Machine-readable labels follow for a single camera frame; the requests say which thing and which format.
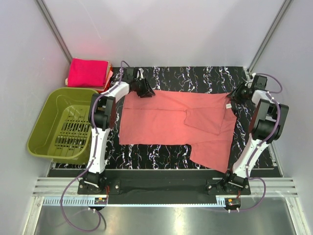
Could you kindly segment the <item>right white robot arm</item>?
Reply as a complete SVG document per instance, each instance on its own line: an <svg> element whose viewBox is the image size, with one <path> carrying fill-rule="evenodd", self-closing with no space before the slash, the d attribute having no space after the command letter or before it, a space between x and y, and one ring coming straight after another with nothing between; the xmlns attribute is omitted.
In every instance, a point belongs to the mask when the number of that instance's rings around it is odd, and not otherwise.
<svg viewBox="0 0 313 235"><path fill-rule="evenodd" d="M228 194L249 188L252 169L263 151L281 137L290 109L273 97L283 91L277 78L265 73L253 73L250 78L227 96L238 104L250 100L256 105L248 128L248 142L239 159L220 181L221 189Z"/></svg>

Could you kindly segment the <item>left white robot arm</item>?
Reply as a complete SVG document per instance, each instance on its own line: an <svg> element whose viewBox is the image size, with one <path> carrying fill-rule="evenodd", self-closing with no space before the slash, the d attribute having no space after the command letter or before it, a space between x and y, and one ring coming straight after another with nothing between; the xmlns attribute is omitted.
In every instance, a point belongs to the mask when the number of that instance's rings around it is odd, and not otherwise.
<svg viewBox="0 0 313 235"><path fill-rule="evenodd" d="M89 109L91 147L87 168L80 181L81 188L87 187L96 194L105 190L105 153L109 133L116 121L117 102L130 92L140 98L155 95L143 73L143 68L128 67L111 88L92 96Z"/></svg>

